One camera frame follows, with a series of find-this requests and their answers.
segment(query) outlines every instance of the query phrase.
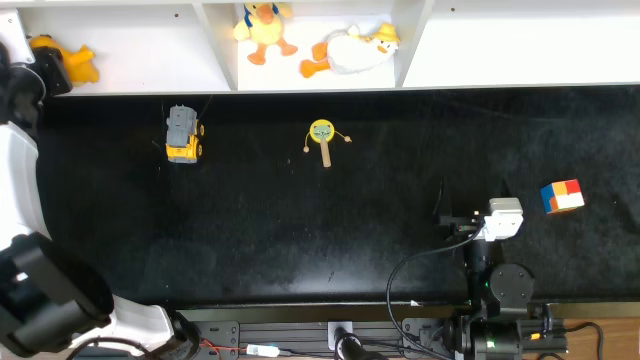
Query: black tabletop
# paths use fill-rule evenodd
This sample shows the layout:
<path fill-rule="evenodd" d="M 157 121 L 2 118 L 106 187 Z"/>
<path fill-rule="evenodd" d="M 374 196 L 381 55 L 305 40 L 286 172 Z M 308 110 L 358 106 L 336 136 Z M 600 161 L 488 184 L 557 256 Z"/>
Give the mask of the black tabletop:
<path fill-rule="evenodd" d="M 172 164 L 165 118 L 201 113 L 204 158 Z M 640 298 L 640 91 L 582 87 L 303 95 L 60 98 L 40 127 L 53 240 L 113 292 L 176 306 L 383 301 L 402 258 L 444 243 L 432 223 L 502 184 L 524 209 L 506 260 L 540 301 Z M 319 118 L 353 139 L 305 134 Z M 578 179 L 586 205 L 546 215 L 540 188 Z M 394 298 L 466 299 L 461 251 L 413 261 Z"/>

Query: colorful cube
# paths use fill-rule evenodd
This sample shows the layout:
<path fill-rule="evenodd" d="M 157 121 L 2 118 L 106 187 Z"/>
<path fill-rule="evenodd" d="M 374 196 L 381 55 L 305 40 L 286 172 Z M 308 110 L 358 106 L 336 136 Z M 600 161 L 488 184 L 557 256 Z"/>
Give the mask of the colorful cube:
<path fill-rule="evenodd" d="M 578 180 L 558 181 L 540 190 L 547 214 L 573 210 L 584 206 Z"/>

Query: yellow and gray toy truck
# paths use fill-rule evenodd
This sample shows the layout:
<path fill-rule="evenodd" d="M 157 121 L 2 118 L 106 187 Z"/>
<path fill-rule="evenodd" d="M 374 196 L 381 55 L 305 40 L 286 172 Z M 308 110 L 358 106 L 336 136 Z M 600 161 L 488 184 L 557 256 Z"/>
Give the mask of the yellow and gray toy truck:
<path fill-rule="evenodd" d="M 202 156 L 201 138 L 204 125 L 196 119 L 195 110 L 186 106 L 174 106 L 167 118 L 167 156 L 175 163 L 194 164 Z"/>

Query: red cube face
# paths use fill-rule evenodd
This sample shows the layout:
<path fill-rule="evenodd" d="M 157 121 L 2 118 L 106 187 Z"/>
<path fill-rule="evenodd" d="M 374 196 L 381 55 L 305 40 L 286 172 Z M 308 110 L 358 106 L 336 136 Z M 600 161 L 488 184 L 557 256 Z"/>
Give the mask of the red cube face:
<path fill-rule="evenodd" d="M 565 185 L 567 185 L 567 194 L 575 194 L 577 192 L 581 192 L 578 180 L 565 181 Z"/>

